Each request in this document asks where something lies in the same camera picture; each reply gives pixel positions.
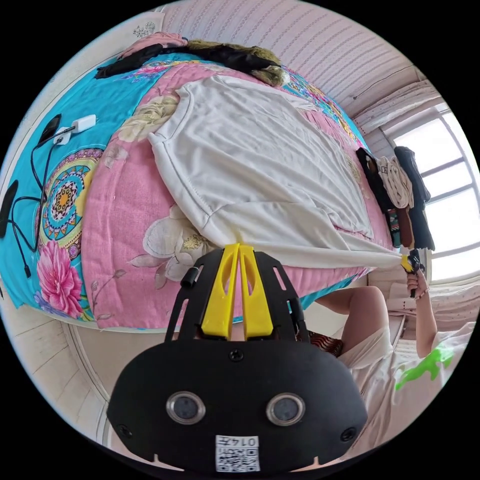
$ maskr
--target white power adapter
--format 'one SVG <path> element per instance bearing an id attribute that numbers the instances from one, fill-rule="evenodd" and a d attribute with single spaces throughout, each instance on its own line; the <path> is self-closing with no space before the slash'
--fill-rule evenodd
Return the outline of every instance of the white power adapter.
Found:
<path id="1" fill-rule="evenodd" d="M 87 115 L 75 120 L 71 124 L 71 126 L 74 127 L 73 133 L 78 134 L 80 132 L 84 132 L 85 130 L 91 129 L 92 127 L 95 126 L 96 123 L 97 123 L 96 115 Z"/>
<path id="2" fill-rule="evenodd" d="M 66 145 L 70 141 L 70 137 L 72 136 L 71 131 L 66 131 L 69 128 L 67 126 L 61 126 L 57 131 L 55 136 L 53 137 L 53 143 L 55 145 Z"/>

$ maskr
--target hand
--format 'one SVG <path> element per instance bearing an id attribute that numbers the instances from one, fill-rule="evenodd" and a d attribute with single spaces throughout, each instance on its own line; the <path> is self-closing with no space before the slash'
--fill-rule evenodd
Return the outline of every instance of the hand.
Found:
<path id="1" fill-rule="evenodd" d="M 429 291 L 427 280 L 421 270 L 418 270 L 416 275 L 409 273 L 406 276 L 406 287 L 408 292 L 415 290 L 415 300 L 421 299 Z"/>

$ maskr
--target green print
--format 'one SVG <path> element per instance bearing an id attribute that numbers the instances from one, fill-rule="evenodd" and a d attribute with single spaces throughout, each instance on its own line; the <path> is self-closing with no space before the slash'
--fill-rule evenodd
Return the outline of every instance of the green print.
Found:
<path id="1" fill-rule="evenodd" d="M 400 390 L 407 382 L 419 379 L 425 372 L 430 372 L 431 381 L 435 380 L 440 373 L 441 365 L 448 368 L 453 357 L 453 350 L 437 346 L 417 366 L 403 372 L 401 380 L 395 385 L 395 390 Z"/>

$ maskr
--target bed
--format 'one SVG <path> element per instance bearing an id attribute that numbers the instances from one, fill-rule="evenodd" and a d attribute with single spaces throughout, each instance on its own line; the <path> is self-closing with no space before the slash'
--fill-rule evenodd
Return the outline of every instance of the bed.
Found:
<path id="1" fill-rule="evenodd" d="M 353 122 L 321 90 L 287 66 L 283 69 L 290 75 L 283 90 L 315 105 L 318 112 L 310 112 L 308 121 L 356 161 L 355 150 L 366 144 Z M 52 149 L 45 182 L 48 200 L 42 209 L 28 200 L 17 207 L 15 222 L 27 238 L 34 238 L 40 221 L 38 251 L 30 252 L 20 239 L 31 277 L 24 272 L 10 224 L 0 239 L 0 249 L 9 252 L 0 258 L 0 278 L 17 308 L 28 305 L 90 328 L 164 332 L 183 274 L 212 245 L 176 206 L 159 176 L 147 135 L 168 121 L 178 103 L 176 89 L 188 82 L 217 75 L 260 81 L 187 53 L 159 55 L 110 78 L 94 75 L 85 75 L 57 100 L 9 165 L 12 173 L 1 187 L 1 198 L 14 181 L 16 197 L 40 196 L 30 156 L 48 121 L 61 114 L 61 126 L 69 127 L 76 119 L 96 115 L 94 127 Z M 42 175 L 48 150 L 45 145 L 35 153 L 35 168 Z M 385 218 L 359 167 L 355 175 L 372 241 L 391 250 Z M 285 270 L 303 308 L 369 272 L 364 267 Z M 240 322 L 236 297 L 234 321 Z"/>

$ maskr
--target striped wallpaper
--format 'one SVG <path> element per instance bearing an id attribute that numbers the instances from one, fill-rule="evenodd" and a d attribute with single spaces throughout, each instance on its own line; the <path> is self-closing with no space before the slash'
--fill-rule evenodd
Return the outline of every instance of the striped wallpaper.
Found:
<path id="1" fill-rule="evenodd" d="M 166 32 L 272 50 L 284 65 L 336 100 L 350 117 L 423 78 L 381 37 L 311 3 L 183 0 L 161 11 Z"/>

